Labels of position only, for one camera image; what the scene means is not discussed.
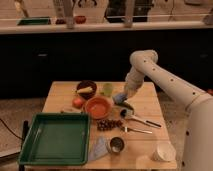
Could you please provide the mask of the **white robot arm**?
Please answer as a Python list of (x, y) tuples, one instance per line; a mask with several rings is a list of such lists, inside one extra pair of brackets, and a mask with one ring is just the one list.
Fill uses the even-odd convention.
[(130, 55), (131, 69), (125, 78), (124, 92), (134, 96), (149, 77), (170, 98), (189, 112), (182, 171), (213, 171), (213, 96), (157, 65), (154, 50)]

